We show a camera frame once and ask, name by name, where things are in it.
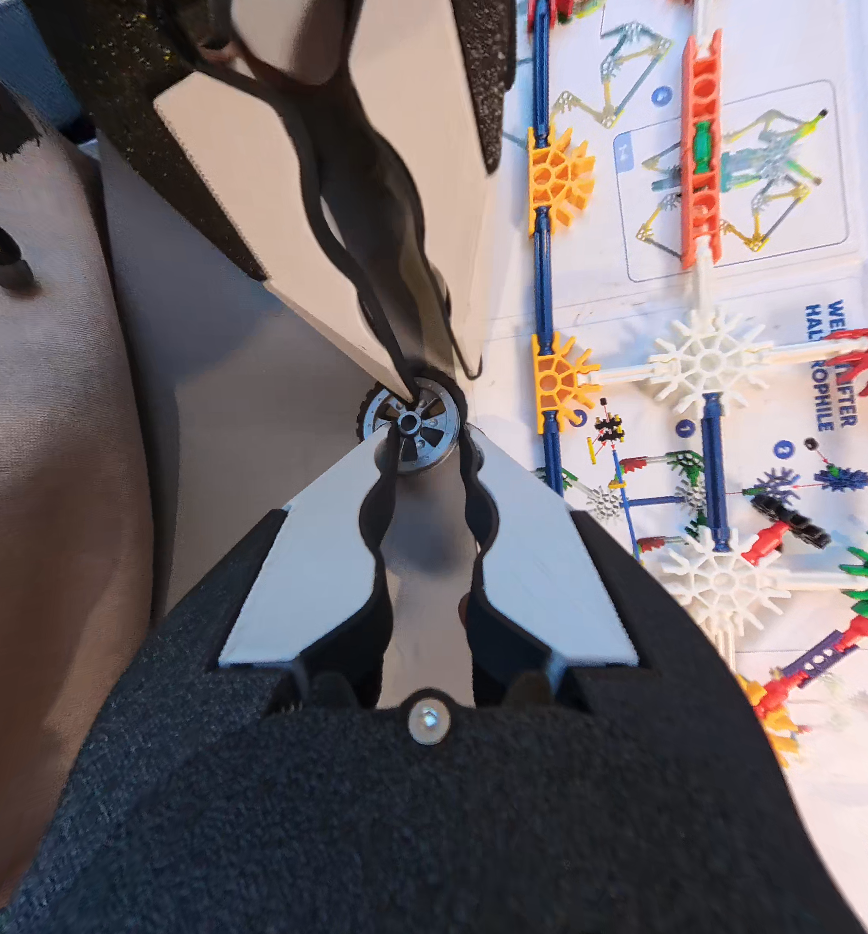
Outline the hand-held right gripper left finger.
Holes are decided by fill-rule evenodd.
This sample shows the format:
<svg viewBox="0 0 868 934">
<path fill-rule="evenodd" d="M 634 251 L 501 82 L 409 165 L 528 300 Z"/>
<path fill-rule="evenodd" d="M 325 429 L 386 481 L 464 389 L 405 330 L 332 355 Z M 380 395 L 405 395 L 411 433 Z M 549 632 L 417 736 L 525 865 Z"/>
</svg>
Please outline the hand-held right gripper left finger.
<svg viewBox="0 0 868 934">
<path fill-rule="evenodd" d="M 381 554 L 395 505 L 396 431 L 375 431 L 293 497 L 218 658 L 221 668 L 323 672 L 376 699 L 392 638 Z"/>
</svg>

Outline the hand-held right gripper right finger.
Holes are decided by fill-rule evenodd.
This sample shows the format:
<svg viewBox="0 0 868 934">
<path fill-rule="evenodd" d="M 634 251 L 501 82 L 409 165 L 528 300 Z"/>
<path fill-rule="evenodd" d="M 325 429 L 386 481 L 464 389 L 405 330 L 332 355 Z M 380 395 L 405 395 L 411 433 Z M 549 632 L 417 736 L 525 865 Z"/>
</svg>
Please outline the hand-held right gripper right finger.
<svg viewBox="0 0 868 934">
<path fill-rule="evenodd" d="M 477 427 L 463 428 L 464 519 L 476 544 L 464 627 L 475 701 L 521 675 L 556 696 L 573 669 L 639 666 L 566 501 Z"/>
</svg>

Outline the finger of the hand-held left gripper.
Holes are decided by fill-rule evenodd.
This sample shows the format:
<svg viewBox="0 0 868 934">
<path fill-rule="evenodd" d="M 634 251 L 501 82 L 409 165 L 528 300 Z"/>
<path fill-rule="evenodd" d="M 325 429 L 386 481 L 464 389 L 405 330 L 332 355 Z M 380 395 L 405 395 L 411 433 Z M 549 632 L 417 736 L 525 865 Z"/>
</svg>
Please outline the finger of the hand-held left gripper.
<svg viewBox="0 0 868 934">
<path fill-rule="evenodd" d="M 350 55 L 370 122 L 404 161 L 425 219 L 425 253 L 451 295 L 463 361 L 479 373 L 494 261 L 487 173 L 451 5 L 364 5 Z"/>
<path fill-rule="evenodd" d="M 371 377 L 407 395 L 355 286 L 311 229 L 299 158 L 279 115 L 196 72 L 163 91 L 155 111 L 262 267 L 266 289 Z"/>
</svg>

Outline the grey desk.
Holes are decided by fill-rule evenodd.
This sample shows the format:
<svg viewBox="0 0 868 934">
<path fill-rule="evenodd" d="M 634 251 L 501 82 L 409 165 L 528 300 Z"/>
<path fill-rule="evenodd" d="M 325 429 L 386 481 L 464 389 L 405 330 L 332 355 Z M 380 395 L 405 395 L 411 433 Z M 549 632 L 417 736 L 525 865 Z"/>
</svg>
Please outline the grey desk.
<svg viewBox="0 0 868 934">
<path fill-rule="evenodd" d="M 117 306 L 149 464 L 159 621 L 264 515 L 351 451 L 375 379 L 243 274 L 99 132 Z M 379 706 L 474 706 L 459 617 L 477 554 L 460 453 L 401 478 L 382 543 L 393 601 Z"/>
</svg>

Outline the colourful rod and connector model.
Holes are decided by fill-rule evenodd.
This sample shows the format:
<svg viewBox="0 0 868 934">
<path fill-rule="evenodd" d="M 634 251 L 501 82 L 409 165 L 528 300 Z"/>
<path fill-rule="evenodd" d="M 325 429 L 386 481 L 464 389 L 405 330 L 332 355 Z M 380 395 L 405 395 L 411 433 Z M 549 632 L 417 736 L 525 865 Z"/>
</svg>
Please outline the colourful rod and connector model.
<svg viewBox="0 0 868 934">
<path fill-rule="evenodd" d="M 676 411 L 695 407 L 700 418 L 702 466 L 699 476 L 706 496 L 708 542 L 680 538 L 698 554 L 692 561 L 669 550 L 674 579 L 669 590 L 686 605 L 720 657 L 734 667 L 735 634 L 759 621 L 752 607 L 774 608 L 774 599 L 789 591 L 769 574 L 784 537 L 812 547 L 825 547 L 830 538 L 818 526 L 788 508 L 766 487 L 751 496 L 751 505 L 769 524 L 739 547 L 728 519 L 728 495 L 722 448 L 723 404 L 732 399 L 741 381 L 762 387 L 759 373 L 789 363 L 833 361 L 848 370 L 838 375 L 851 385 L 868 372 L 868 329 L 842 331 L 804 344 L 775 346 L 758 340 L 761 328 L 737 333 L 738 323 L 715 303 L 712 285 L 721 257 L 721 195 L 724 137 L 721 132 L 722 32 L 708 34 L 711 2 L 693 2 L 694 29 L 685 44 L 681 70 L 678 186 L 681 211 L 682 268 L 694 275 L 693 298 L 686 321 L 674 321 L 674 342 L 657 340 L 661 352 L 640 366 L 604 371 L 590 362 L 590 351 L 575 361 L 567 355 L 574 341 L 560 343 L 553 328 L 551 298 L 551 237 L 555 226 L 572 221 L 573 206 L 585 207 L 591 184 L 584 175 L 591 159 L 582 144 L 570 150 L 571 134 L 557 136 L 549 105 L 549 33 L 564 16 L 572 16 L 574 2 L 528 2 L 528 28 L 533 36 L 533 121 L 528 130 L 528 224 L 534 248 L 534 312 L 532 339 L 536 423 L 543 435 L 545 479 L 564 491 L 559 432 L 575 424 L 575 405 L 591 405 L 591 392 L 616 383 L 644 381 L 660 386 L 658 400 L 676 395 Z M 861 391 L 868 395 L 868 386 Z"/>
</svg>

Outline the large fold-out instruction sheet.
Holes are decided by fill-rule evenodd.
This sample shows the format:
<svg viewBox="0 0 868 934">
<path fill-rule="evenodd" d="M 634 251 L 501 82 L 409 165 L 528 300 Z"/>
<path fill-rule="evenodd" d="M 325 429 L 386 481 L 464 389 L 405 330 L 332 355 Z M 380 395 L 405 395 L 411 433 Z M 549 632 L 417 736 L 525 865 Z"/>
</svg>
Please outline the large fold-out instruction sheet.
<svg viewBox="0 0 868 934">
<path fill-rule="evenodd" d="M 496 260 L 482 426 L 542 477 L 531 376 L 528 233 L 533 36 L 514 2 L 514 77 L 502 124 Z M 557 136 L 585 144 L 588 205 L 551 240 L 553 328 L 602 370 L 645 364 L 686 321 L 681 70 L 693 2 L 574 2 L 549 33 Z M 868 329 L 868 2 L 711 2 L 722 32 L 721 257 L 712 294 L 759 341 Z M 764 370 L 723 404 L 728 519 L 739 547 L 769 522 L 766 487 L 829 536 L 784 537 L 769 574 L 789 591 L 752 607 L 734 667 L 784 763 L 812 839 L 868 929 L 868 372 L 820 360 Z M 575 405 L 560 441 L 568 504 L 587 511 L 669 590 L 669 550 L 708 542 L 700 418 L 661 387 L 616 383 Z M 681 607 L 693 618 L 688 607 Z"/>
</svg>

